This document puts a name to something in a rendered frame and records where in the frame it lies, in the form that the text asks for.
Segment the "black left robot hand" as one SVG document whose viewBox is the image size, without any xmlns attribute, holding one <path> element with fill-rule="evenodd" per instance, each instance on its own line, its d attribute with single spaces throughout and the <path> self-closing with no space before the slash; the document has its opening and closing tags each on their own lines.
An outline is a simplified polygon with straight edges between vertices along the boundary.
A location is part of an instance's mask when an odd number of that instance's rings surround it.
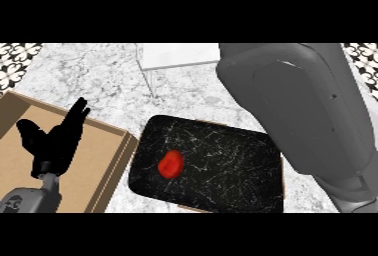
<svg viewBox="0 0 378 256">
<path fill-rule="evenodd" d="M 80 97 L 62 123 L 49 132 L 45 132 L 30 119 L 21 119 L 17 122 L 23 147 L 34 156 L 33 178 L 40 179 L 48 173 L 61 176 L 67 172 L 82 140 L 89 113 L 88 100 Z"/>
</svg>

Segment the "black marble tray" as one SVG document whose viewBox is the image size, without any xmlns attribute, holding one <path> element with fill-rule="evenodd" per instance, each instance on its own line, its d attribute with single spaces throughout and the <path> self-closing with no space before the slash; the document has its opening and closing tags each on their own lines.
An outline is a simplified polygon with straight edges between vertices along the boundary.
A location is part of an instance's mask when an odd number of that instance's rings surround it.
<svg viewBox="0 0 378 256">
<path fill-rule="evenodd" d="M 158 163 L 170 150 L 184 155 L 184 170 L 166 179 Z M 157 115 L 144 129 L 129 187 L 145 197 L 215 213 L 281 213 L 281 151 L 262 132 Z"/>
</svg>

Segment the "open wooden drawer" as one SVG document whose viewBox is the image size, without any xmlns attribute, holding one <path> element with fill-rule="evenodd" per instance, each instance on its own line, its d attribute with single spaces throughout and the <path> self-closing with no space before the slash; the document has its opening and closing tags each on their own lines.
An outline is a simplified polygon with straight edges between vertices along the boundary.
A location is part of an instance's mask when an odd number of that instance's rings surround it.
<svg viewBox="0 0 378 256">
<path fill-rule="evenodd" d="M 33 155 L 21 144 L 17 121 L 30 119 L 49 132 L 65 115 L 62 108 L 15 92 L 0 97 L 0 199 L 18 187 L 42 186 L 31 177 Z M 136 147 L 127 130 L 86 118 L 71 166 L 60 178 L 60 212 L 105 211 Z"/>
</svg>

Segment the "red fruit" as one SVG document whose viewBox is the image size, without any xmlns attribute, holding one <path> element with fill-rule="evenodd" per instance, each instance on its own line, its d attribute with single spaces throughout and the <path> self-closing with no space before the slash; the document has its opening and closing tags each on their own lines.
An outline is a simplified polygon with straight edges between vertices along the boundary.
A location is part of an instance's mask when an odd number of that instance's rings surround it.
<svg viewBox="0 0 378 256">
<path fill-rule="evenodd" d="M 178 150 L 170 150 L 158 163 L 158 172 L 166 179 L 176 178 L 184 170 L 184 155 Z"/>
</svg>

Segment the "white rectangular block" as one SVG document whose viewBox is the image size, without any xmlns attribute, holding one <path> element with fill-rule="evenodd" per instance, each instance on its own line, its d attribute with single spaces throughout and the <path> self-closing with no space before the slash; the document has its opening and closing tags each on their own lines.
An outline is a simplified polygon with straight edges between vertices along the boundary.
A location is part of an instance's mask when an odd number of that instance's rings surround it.
<svg viewBox="0 0 378 256">
<path fill-rule="evenodd" d="M 144 43 L 142 69 L 157 70 L 201 65 L 220 60 L 218 43 Z"/>
</svg>

